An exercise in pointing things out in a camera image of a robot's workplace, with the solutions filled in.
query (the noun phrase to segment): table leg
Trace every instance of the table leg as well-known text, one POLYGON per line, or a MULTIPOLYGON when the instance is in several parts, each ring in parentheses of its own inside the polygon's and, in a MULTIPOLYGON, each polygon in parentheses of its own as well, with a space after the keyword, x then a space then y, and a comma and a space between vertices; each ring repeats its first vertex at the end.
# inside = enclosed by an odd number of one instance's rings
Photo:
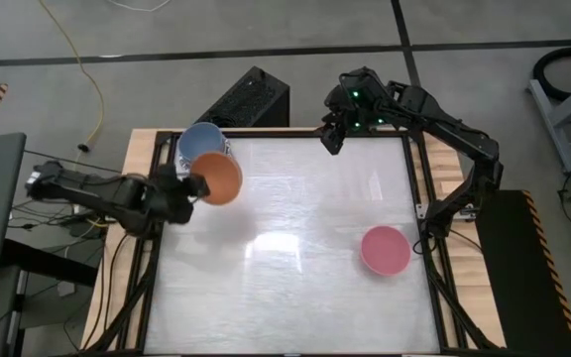
POLYGON ((97 270, 70 259, 32 248, 10 239, 4 240, 0 265, 18 266, 22 270, 61 281, 93 287, 97 270))

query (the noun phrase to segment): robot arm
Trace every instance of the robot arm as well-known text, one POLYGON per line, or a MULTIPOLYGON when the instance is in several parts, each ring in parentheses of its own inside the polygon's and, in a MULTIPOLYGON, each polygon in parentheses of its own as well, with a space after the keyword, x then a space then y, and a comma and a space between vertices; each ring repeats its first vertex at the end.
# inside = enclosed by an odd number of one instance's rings
POLYGON ((100 178, 66 170, 58 162, 34 169, 26 181, 32 199, 65 199, 115 218, 127 233, 139 237, 149 236, 157 222, 187 223, 193 212, 188 198, 209 193, 203 177, 178 179, 173 165, 161 166, 152 178, 100 178))
POLYGON ((431 134, 475 163, 454 192, 429 204, 420 227, 423 233, 447 236, 455 213, 469 203, 481 206, 482 199, 499 188, 504 167, 499 162, 498 143, 446 114, 424 89, 394 81, 384 86, 366 67, 341 74, 339 80, 340 85, 325 99, 330 113, 320 128, 321 142, 330 154, 340 152, 350 132, 392 125, 411 134, 431 134))

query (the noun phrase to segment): concrete floor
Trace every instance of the concrete floor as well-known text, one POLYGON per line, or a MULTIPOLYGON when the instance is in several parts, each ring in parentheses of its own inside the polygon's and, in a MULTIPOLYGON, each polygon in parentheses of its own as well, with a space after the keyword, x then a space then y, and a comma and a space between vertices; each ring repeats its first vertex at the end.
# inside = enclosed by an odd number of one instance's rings
MULTIPOLYGON (((571 1, 400 2, 412 44, 571 40, 571 1)), ((83 56, 400 45, 387 0, 171 0, 156 13, 131 12, 106 1, 47 3, 83 56)), ((128 3, 151 7, 157 2, 128 3)), ((524 92, 532 66, 551 50, 413 55, 422 86, 442 107, 501 143, 503 187, 532 192, 571 301, 571 225, 556 195, 563 182, 561 166, 532 98, 524 92)), ((36 0, 0 0, 0 60, 60 57, 71 57, 69 48, 36 0)), ((366 65, 383 80, 409 79, 402 52, 89 64, 105 95, 106 119, 93 152, 83 160, 120 169, 133 128, 189 125, 252 65, 291 86, 292 126, 319 123, 323 99, 342 71, 366 65)), ((571 60, 548 72, 571 88, 571 60)), ((96 94, 78 67, 0 66, 1 82, 10 89, 0 107, 0 134, 23 131, 28 149, 73 158, 98 113, 96 94)), ((43 161, 26 155, 17 200, 25 196, 22 184, 32 165, 43 161)), ((37 247, 71 239, 58 228, 16 230, 9 236, 37 247)), ((80 338, 81 325, 70 329, 74 339, 80 338)), ((56 324, 29 332, 24 355, 70 349, 56 324)))

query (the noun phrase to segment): glossy tabletop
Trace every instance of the glossy tabletop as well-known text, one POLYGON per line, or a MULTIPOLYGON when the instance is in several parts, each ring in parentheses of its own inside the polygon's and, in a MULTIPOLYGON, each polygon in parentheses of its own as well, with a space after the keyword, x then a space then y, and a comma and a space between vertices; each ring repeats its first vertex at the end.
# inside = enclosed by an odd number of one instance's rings
POLYGON ((417 226, 400 138, 232 139, 244 183, 164 231, 145 353, 437 352, 422 258, 393 277, 367 230, 417 226))

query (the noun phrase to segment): black speaker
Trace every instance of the black speaker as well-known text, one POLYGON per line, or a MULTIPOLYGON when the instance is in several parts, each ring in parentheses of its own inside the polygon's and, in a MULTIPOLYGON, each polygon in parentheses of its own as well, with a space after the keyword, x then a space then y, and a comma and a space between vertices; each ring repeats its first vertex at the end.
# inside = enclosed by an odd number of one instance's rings
POLYGON ((253 66, 195 121, 220 128, 288 127, 289 85, 253 66))

